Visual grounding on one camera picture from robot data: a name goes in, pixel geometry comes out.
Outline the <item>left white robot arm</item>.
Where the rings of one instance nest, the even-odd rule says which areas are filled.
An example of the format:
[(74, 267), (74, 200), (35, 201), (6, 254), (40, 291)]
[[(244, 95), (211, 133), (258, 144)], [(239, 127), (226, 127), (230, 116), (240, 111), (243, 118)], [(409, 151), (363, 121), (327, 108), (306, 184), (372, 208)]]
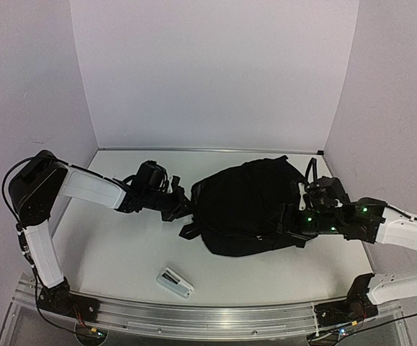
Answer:
[(160, 213), (162, 221), (172, 222), (191, 213), (179, 182), (179, 177), (169, 177), (166, 169), (152, 160), (124, 179), (70, 164), (49, 150), (17, 162), (4, 175), (1, 195), (16, 221), (22, 256), (42, 287), (37, 303), (47, 304), (58, 314), (72, 314), (81, 308), (53, 243), (50, 223), (59, 200), (80, 200), (122, 214), (153, 210)]

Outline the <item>white stapler box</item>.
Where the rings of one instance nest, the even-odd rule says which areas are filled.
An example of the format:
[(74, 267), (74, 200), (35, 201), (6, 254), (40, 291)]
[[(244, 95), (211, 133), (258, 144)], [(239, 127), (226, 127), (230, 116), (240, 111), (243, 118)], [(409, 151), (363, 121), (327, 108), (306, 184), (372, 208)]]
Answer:
[(182, 298), (188, 298), (194, 292), (194, 286), (169, 267), (160, 271), (156, 277), (156, 282)]

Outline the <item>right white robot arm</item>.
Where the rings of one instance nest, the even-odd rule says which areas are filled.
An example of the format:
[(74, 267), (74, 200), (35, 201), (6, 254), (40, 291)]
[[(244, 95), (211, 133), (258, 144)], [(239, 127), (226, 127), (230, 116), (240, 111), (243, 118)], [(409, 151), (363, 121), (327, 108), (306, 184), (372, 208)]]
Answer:
[[(299, 245), (320, 235), (341, 235), (345, 240), (387, 244), (417, 251), (417, 216), (383, 200), (351, 201), (341, 181), (322, 177), (293, 187), (298, 201), (283, 205), (277, 233)], [(346, 297), (318, 304), (314, 311), (322, 325), (360, 321), (376, 316), (384, 303), (417, 297), (417, 273), (359, 275)]]

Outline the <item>black student backpack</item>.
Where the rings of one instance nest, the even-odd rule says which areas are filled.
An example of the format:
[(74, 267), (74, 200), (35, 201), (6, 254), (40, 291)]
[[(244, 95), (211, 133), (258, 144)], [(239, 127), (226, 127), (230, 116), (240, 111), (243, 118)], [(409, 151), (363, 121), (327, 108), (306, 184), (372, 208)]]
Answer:
[(244, 257), (287, 247), (303, 248), (299, 227), (302, 173), (287, 156), (224, 169), (192, 185), (192, 222), (179, 237), (201, 237), (208, 250)]

